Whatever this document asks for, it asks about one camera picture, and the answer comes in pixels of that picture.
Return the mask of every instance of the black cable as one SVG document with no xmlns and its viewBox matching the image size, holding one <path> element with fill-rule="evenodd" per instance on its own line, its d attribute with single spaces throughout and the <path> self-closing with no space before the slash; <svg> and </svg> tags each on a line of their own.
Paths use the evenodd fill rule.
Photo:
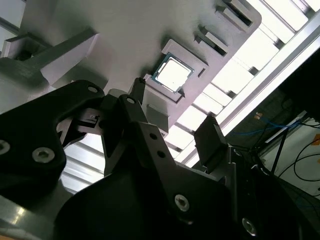
<svg viewBox="0 0 320 240">
<path fill-rule="evenodd" d="M 283 132 L 282 139 L 281 139 L 281 142 L 280 142 L 280 146 L 279 146 L 278 152 L 276 153 L 276 156 L 275 156 L 275 159 L 274 159 L 274 162 L 273 162 L 273 165 L 272 165 L 272 169 L 271 169 L 271 173 L 273 173 L 273 174 L 276 171 L 276 167 L 277 167 L 277 164 L 278 164 L 278 161 L 279 161 L 279 158 L 280 158 L 280 154 L 281 154 L 282 148 L 284 147 L 288 132 L 289 132 L 289 128 L 287 128 Z"/>
<path fill-rule="evenodd" d="M 313 157 L 313 156 L 318 156 L 318 155 L 320 155 L 320 153 L 315 153 L 315 154 L 311 154 L 311 155 L 308 155 L 308 156 L 304 156 L 304 157 L 300 158 L 300 159 L 299 159 L 298 161 L 296 161 L 296 162 L 299 162 L 299 161 L 301 161 L 302 159 L 306 159 L 306 158 Z M 286 167 L 286 169 L 283 170 L 283 171 L 279 174 L 278 178 L 280 178 L 281 175 L 284 174 L 284 173 L 285 173 L 289 168 L 291 168 L 294 164 L 295 164 L 295 162 L 291 163 L 288 167 Z"/>
<path fill-rule="evenodd" d="M 316 125 L 309 125 L 309 124 L 305 124 L 305 123 L 300 122 L 299 124 L 303 125 L 303 126 L 308 126 L 308 127 L 314 128 L 314 129 L 318 129 L 320 127 L 320 123 L 316 124 Z"/>
<path fill-rule="evenodd" d="M 320 181 L 320 179 L 317 179 L 317 180 L 309 180 L 309 179 L 302 178 L 302 177 L 300 177 L 300 176 L 297 174 L 297 169 L 296 169 L 296 165 L 297 165 L 297 162 L 298 162 L 298 159 L 299 159 L 301 153 L 302 153 L 307 147 L 309 147 L 311 144 L 313 144 L 313 143 L 315 143 L 315 142 L 317 142 L 317 141 L 319 141 L 319 140 L 320 140 L 320 138 L 317 138 L 316 140 L 313 140 L 312 142 L 310 142 L 308 145 L 306 145 L 304 148 L 302 148 L 302 150 L 301 150 L 301 151 L 299 152 L 299 154 L 296 156 L 295 161 L 294 161 L 294 163 L 293 163 L 293 171 L 294 171 L 294 174 L 296 175 L 296 177 L 297 177 L 298 179 L 303 180 L 303 181 L 306 181 L 306 182 L 318 182 L 318 181 Z"/>
</svg>

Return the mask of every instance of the white surface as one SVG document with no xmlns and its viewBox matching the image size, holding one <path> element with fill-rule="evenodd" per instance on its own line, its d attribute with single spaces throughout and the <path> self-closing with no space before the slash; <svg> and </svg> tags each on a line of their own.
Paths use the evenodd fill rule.
<svg viewBox="0 0 320 240">
<path fill-rule="evenodd" d="M 219 90 L 212 84 L 209 84 L 203 92 L 208 95 L 213 100 L 216 100 L 218 103 L 220 103 L 223 106 L 228 105 L 228 103 L 231 102 L 231 97 L 229 97 L 227 94 L 225 94 L 223 91 Z"/>
<path fill-rule="evenodd" d="M 308 21 L 303 12 L 290 0 L 264 1 L 296 31 L 300 30 Z"/>
<path fill-rule="evenodd" d="M 105 158 L 98 156 L 84 148 L 81 148 L 77 145 L 70 145 L 64 150 L 67 158 L 71 157 L 76 159 L 86 165 L 92 166 L 96 169 L 96 172 L 103 173 L 105 170 Z"/>
<path fill-rule="evenodd" d="M 199 161 L 199 155 L 196 154 L 193 158 L 191 158 L 185 165 L 189 168 L 192 168 Z"/>
<path fill-rule="evenodd" d="M 168 143 L 171 143 L 180 149 L 185 149 L 185 147 L 191 143 L 194 137 L 186 131 L 183 131 L 179 127 L 173 125 L 169 129 L 169 134 L 164 139 Z"/>
<path fill-rule="evenodd" d="M 172 92 L 176 92 L 188 79 L 191 70 L 170 57 L 159 69 L 156 79 Z"/>
<path fill-rule="evenodd" d="M 279 51 L 274 42 L 257 29 L 234 55 L 249 67 L 261 70 Z"/>
<path fill-rule="evenodd" d="M 81 143 L 88 145 L 89 147 L 98 150 L 103 153 L 104 148 L 102 146 L 101 136 L 88 133 L 84 139 L 80 141 Z"/>
<path fill-rule="evenodd" d="M 305 2 L 316 12 L 320 9 L 319 0 L 305 0 Z"/>
<path fill-rule="evenodd" d="M 66 176 L 66 175 L 61 175 L 61 180 L 62 180 L 62 184 L 63 186 L 65 186 L 68 189 L 71 189 L 75 192 L 79 192 L 82 189 L 86 188 L 89 186 L 89 184 L 86 184 L 84 182 L 78 181 L 72 177 Z"/>
<path fill-rule="evenodd" d="M 4 41 L 7 39 L 14 38 L 15 35 L 8 30 L 4 29 L 3 27 L 0 26 L 0 51 L 2 51 Z"/>
<path fill-rule="evenodd" d="M 19 28 L 25 7 L 22 0 L 0 0 L 0 17 Z"/>
<path fill-rule="evenodd" d="M 187 108 L 187 110 L 179 117 L 177 120 L 178 123 L 185 126 L 190 130 L 197 130 L 200 124 L 205 120 L 207 117 L 206 114 L 199 111 L 193 106 Z"/>
<path fill-rule="evenodd" d="M 212 83 L 224 92 L 238 94 L 254 76 L 231 59 L 215 76 Z"/>
<path fill-rule="evenodd" d="M 261 14 L 262 23 L 268 29 L 270 29 L 270 31 L 274 33 L 282 42 L 286 44 L 294 36 L 294 33 L 260 0 L 247 0 L 247 2 L 250 3 Z"/>
<path fill-rule="evenodd" d="M 179 152 L 177 152 L 176 150 L 173 150 L 172 148 L 168 148 L 169 149 L 169 152 L 171 153 L 171 156 L 173 158 L 176 158 L 178 155 L 179 155 Z"/>
<path fill-rule="evenodd" d="M 317 123 L 314 121 L 310 121 L 308 122 L 308 124 L 314 125 Z M 304 146 L 314 140 L 316 134 L 320 134 L 320 129 L 312 128 L 309 126 L 302 126 L 292 135 L 287 137 L 281 151 L 281 155 L 275 170 L 275 175 L 278 176 L 286 167 L 293 163 L 298 153 Z M 265 166 L 269 170 L 272 168 L 272 165 L 275 161 L 278 148 L 279 146 L 275 147 L 266 155 L 262 156 L 262 158 L 266 160 Z M 302 152 L 300 158 L 318 153 L 320 154 L 320 146 L 311 145 Z M 320 160 L 320 155 L 308 157 L 301 160 L 296 165 L 298 175 L 300 175 L 302 178 L 310 180 L 320 179 L 320 162 L 318 162 L 318 160 Z M 318 188 L 320 187 L 319 182 L 306 182 L 300 180 L 295 176 L 293 167 L 289 168 L 281 176 L 281 178 L 311 195 L 320 194 L 320 191 L 318 191 Z"/>
<path fill-rule="evenodd" d="M 207 111 L 212 112 L 214 114 L 218 114 L 221 112 L 223 106 L 213 100 L 211 97 L 207 96 L 204 93 L 201 93 L 193 102 L 193 104 L 197 105 L 199 108 Z"/>
</svg>

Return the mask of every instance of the screw hole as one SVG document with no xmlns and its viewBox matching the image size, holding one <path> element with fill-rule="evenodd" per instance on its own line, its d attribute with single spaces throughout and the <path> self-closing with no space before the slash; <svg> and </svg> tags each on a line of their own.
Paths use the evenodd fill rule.
<svg viewBox="0 0 320 240">
<path fill-rule="evenodd" d="M 157 140 L 157 139 L 158 139 L 158 137 L 157 137 L 155 134 L 153 134 L 153 133 L 150 133 L 150 138 L 152 138 L 152 139 L 154 139 L 154 140 Z"/>
<path fill-rule="evenodd" d="M 131 104 L 135 104 L 135 103 L 136 103 L 136 101 L 133 100 L 133 99 L 130 98 L 130 97 L 127 97 L 126 100 L 127 100 L 129 103 L 131 103 Z"/>
<path fill-rule="evenodd" d="M 89 86 L 89 87 L 88 87 L 88 90 L 89 90 L 90 92 L 93 92 L 93 93 L 97 93 L 97 92 L 98 92 L 98 90 L 97 90 L 95 87 L 93 87 L 93 86 Z"/>
<path fill-rule="evenodd" d="M 166 157 L 166 155 L 165 155 L 165 153 L 163 151 L 157 151 L 157 154 L 162 159 L 164 159 Z"/>
<path fill-rule="evenodd" d="M 185 200 L 179 198 L 179 199 L 178 199 L 178 202 L 179 202 L 179 204 L 180 204 L 182 207 L 186 206 Z"/>
<path fill-rule="evenodd" d="M 39 156 L 40 158 L 42 158 L 42 159 L 46 159 L 46 158 L 49 157 L 49 153 L 47 153 L 46 151 L 40 151 L 40 152 L 38 153 L 38 156 Z"/>
</svg>

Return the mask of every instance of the wire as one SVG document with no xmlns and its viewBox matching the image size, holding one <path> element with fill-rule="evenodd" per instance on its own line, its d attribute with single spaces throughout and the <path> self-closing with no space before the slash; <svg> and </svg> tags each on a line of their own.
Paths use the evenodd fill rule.
<svg viewBox="0 0 320 240">
<path fill-rule="evenodd" d="M 309 125 L 309 124 L 305 124 L 305 123 L 300 122 L 299 124 L 303 125 L 303 126 L 308 126 L 308 127 L 314 128 L 314 129 L 320 129 L 320 123 L 316 124 L 316 125 Z"/>
<path fill-rule="evenodd" d="M 294 123 L 292 123 L 291 125 L 280 125 L 280 124 L 276 124 L 276 123 L 273 123 L 271 121 L 269 121 L 266 117 L 264 116 L 260 116 L 259 119 L 261 119 L 262 121 L 264 121 L 265 123 L 268 123 L 272 126 L 275 126 L 275 127 L 278 127 L 278 128 L 291 128 L 291 127 L 296 127 L 299 125 L 299 122 L 296 121 Z"/>
<path fill-rule="evenodd" d="M 312 142 L 310 142 L 308 145 L 306 145 L 304 148 L 302 148 L 302 150 L 301 150 L 301 151 L 299 152 L 299 154 L 296 156 L 295 161 L 294 161 L 294 163 L 293 163 L 293 171 L 294 171 L 294 174 L 296 175 L 296 177 L 297 177 L 298 179 L 303 180 L 303 181 L 306 181 L 306 182 L 318 182 L 318 181 L 320 181 L 320 179 L 310 180 L 310 179 L 305 179 L 305 178 L 303 178 L 303 177 L 300 177 L 300 176 L 297 174 L 297 169 L 296 169 L 296 165 L 297 165 L 297 162 L 298 162 L 298 159 L 299 159 L 301 153 L 302 153 L 307 147 L 309 147 L 311 144 L 313 144 L 313 143 L 315 143 L 315 142 L 317 142 L 317 141 L 319 141 L 319 140 L 320 140 L 320 138 L 317 138 L 316 140 L 313 140 Z"/>
<path fill-rule="evenodd" d="M 266 130 L 276 129 L 276 128 L 278 128 L 278 126 L 271 126 L 271 127 L 265 128 L 265 129 L 260 129 L 260 130 L 256 130 L 256 131 L 249 131 L 249 132 L 235 132 L 235 131 L 233 131 L 232 133 L 236 134 L 236 135 L 254 135 L 256 133 L 261 133 L 261 132 L 265 132 Z"/>
<path fill-rule="evenodd" d="M 311 155 L 308 155 L 308 156 L 304 156 L 304 157 L 298 159 L 298 161 L 296 161 L 296 162 L 300 162 L 300 161 L 303 160 L 303 159 L 306 159 L 306 158 L 309 158 L 309 157 L 313 157 L 313 156 L 319 156 L 319 155 L 320 155 L 320 153 L 315 153 L 315 154 L 311 154 Z M 286 169 L 283 170 L 283 171 L 279 174 L 278 178 L 280 178 L 281 175 L 284 174 L 289 168 L 291 168 L 296 162 L 294 161 L 294 162 L 291 163 L 289 166 L 287 166 Z"/>
</svg>

